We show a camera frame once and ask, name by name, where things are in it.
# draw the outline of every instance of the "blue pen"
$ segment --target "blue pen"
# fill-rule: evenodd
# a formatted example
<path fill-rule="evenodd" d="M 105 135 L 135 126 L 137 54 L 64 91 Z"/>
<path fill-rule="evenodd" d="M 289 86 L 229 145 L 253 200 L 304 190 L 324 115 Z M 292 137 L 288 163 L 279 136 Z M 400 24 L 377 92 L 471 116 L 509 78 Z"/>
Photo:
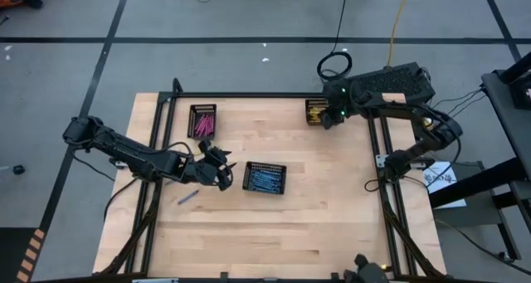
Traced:
<path fill-rule="evenodd" d="M 268 173 L 268 174 L 275 175 L 275 176 L 280 176 L 280 174 L 278 174 L 277 172 L 273 172 L 273 171 L 262 170 L 261 172 L 262 173 Z"/>
<path fill-rule="evenodd" d="M 181 205 L 183 203 L 185 203 L 186 201 L 190 200 L 190 198 L 192 198 L 193 196 L 197 195 L 197 193 L 199 193 L 199 190 L 195 190 L 193 191 L 192 193 L 190 193 L 188 196 L 186 196 L 185 198 L 179 200 L 177 202 L 177 205 Z"/>
<path fill-rule="evenodd" d="M 277 193 L 277 191 L 275 190 L 271 190 L 267 188 L 258 188 L 258 187 L 255 187 L 255 191 L 266 192 L 266 193 Z"/>
<path fill-rule="evenodd" d="M 270 185 L 270 186 L 278 186 L 280 184 L 278 182 L 271 182 L 271 181 L 261 180 L 261 179 L 256 179 L 256 178 L 253 178 L 252 182 L 253 183 L 262 183 L 262 184 Z"/>
<path fill-rule="evenodd" d="M 261 181 L 253 181 L 252 184 L 254 186 L 259 186 L 259 187 L 264 187 L 264 188 L 277 188 L 278 187 L 278 184 L 274 184 L 274 183 L 264 183 L 264 182 L 261 182 Z"/>
<path fill-rule="evenodd" d="M 273 189 L 277 189 L 278 187 L 275 187 L 275 186 L 268 186 L 268 185 L 263 185 L 263 184 L 259 184 L 259 183 L 255 183 L 253 184 L 255 187 L 257 188 L 267 188 L 267 189 L 270 189 L 270 190 L 273 190 Z"/>
<path fill-rule="evenodd" d="M 268 179 L 268 180 L 275 180 L 275 181 L 280 181 L 280 178 L 276 178 L 276 177 L 272 177 L 270 175 L 265 175 L 265 174 L 252 174 L 251 175 L 253 178 L 260 178 L 260 179 Z"/>
<path fill-rule="evenodd" d="M 256 173 L 253 173 L 253 175 L 260 176 L 260 177 L 265 177 L 265 178 L 280 178 L 280 175 L 266 173 L 266 171 L 256 172 Z"/>
<path fill-rule="evenodd" d="M 275 173 L 275 172 L 271 172 L 271 171 L 254 170 L 252 173 L 253 174 L 258 174 L 260 176 L 276 177 L 276 178 L 280 177 L 280 174 Z"/>

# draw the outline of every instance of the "yellow cable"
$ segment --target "yellow cable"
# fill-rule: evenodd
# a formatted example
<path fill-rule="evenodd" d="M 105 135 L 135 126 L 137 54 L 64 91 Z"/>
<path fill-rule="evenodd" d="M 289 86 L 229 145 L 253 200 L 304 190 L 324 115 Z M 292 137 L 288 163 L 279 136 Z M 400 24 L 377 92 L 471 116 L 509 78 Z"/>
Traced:
<path fill-rule="evenodd" d="M 395 19 L 395 24 L 394 26 L 392 26 L 391 42 L 389 43 L 389 58 L 387 59 L 387 67 L 391 66 L 392 44 L 395 40 L 395 30 L 397 29 L 398 20 L 400 19 L 400 15 L 402 14 L 402 9 L 404 8 L 405 3 L 406 3 L 406 0 L 402 0 L 402 3 L 400 4 L 400 9 L 398 9 L 397 18 Z"/>

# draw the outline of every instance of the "black floor line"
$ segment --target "black floor line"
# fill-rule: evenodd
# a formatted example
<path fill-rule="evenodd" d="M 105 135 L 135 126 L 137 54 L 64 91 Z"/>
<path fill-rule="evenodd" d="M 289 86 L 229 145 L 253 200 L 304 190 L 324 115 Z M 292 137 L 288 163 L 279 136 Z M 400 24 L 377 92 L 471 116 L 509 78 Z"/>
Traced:
<path fill-rule="evenodd" d="M 499 11 L 498 5 L 496 5 L 495 0 L 487 0 L 487 3 L 489 4 L 490 10 L 492 11 L 492 14 L 494 15 L 494 19 L 498 23 L 498 27 L 501 30 L 502 35 L 508 42 L 509 50 L 511 51 L 511 55 L 513 55 L 513 59 L 515 61 L 518 61 L 522 59 L 522 56 L 520 55 L 520 52 L 518 51 L 518 47 L 513 42 L 513 37 L 511 36 L 511 33 L 509 32 L 509 29 L 507 28 L 507 24 L 505 24 L 504 19 L 501 17 L 501 12 Z"/>
<path fill-rule="evenodd" d="M 335 41 L 335 37 L 0 37 L 0 43 L 106 43 L 109 39 L 112 44 L 334 43 Z M 340 37 L 338 42 L 388 44 L 390 40 L 391 38 L 388 37 Z M 411 45 L 516 45 L 531 44 L 531 38 L 397 37 L 394 43 Z"/>
<path fill-rule="evenodd" d="M 105 43 L 105 37 L 0 37 L 0 43 Z"/>
<path fill-rule="evenodd" d="M 85 100 L 83 101 L 83 105 L 81 106 L 80 116 L 87 116 L 89 113 L 96 89 L 98 87 L 98 84 L 100 83 L 101 73 L 103 72 L 105 62 L 107 61 L 107 57 L 109 55 L 110 47 L 112 45 L 112 39 L 114 38 L 116 30 L 118 29 L 119 20 L 122 17 L 122 13 L 124 12 L 126 3 L 127 0 L 119 0 L 118 7 L 116 8 L 116 13 L 114 14 L 114 18 L 109 29 L 109 34 L 107 34 L 107 37 L 105 38 L 105 44 L 101 50 L 100 59 L 96 64 L 94 75 L 92 76 L 92 80 L 90 81 L 90 85 L 85 96 Z M 63 188 L 65 187 L 66 178 L 72 165 L 72 150 L 73 148 L 71 146 L 69 146 L 66 150 L 65 157 L 63 158 L 59 173 L 57 174 L 56 182 L 54 183 L 53 189 L 51 190 L 50 199 L 48 200 L 46 210 L 44 211 L 44 215 L 42 216 L 41 225 L 39 226 L 39 228 L 41 228 L 41 230 L 43 230 L 44 232 L 48 232 L 48 230 L 50 229 L 51 221 L 53 219 L 54 214 L 56 213 L 57 204 L 59 203 Z"/>

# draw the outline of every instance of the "metal stand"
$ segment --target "metal stand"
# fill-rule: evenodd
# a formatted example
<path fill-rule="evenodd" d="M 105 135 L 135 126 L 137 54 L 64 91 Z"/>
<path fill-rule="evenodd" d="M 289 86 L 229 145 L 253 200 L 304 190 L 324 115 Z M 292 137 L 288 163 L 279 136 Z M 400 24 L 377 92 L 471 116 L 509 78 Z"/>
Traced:
<path fill-rule="evenodd" d="M 434 210 L 436 217 L 459 227 L 496 225 L 507 249 L 509 260 L 521 259 L 501 209 L 518 205 L 531 231 L 531 220 L 529 220 L 531 210 L 527 200 L 531 198 L 531 186 L 527 182 L 517 181 L 526 176 L 522 164 L 517 159 L 510 159 L 485 171 L 480 163 L 469 166 L 456 165 L 454 171 L 457 178 L 464 179 L 432 193 L 431 205 L 435 207 L 466 198 L 466 207 L 437 209 Z M 500 195 L 494 194 L 492 188 L 504 185 L 508 180 L 513 181 L 509 183 L 510 191 Z M 502 252 L 500 256 L 504 258 L 505 254 Z"/>

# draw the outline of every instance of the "blue pens in bin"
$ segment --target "blue pens in bin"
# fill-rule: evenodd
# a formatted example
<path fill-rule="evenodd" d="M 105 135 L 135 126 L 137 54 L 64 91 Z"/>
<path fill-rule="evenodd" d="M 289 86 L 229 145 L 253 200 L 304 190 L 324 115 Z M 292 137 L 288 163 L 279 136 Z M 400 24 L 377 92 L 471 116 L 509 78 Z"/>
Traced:
<path fill-rule="evenodd" d="M 247 162 L 243 189 L 248 191 L 284 194 L 286 166 Z"/>

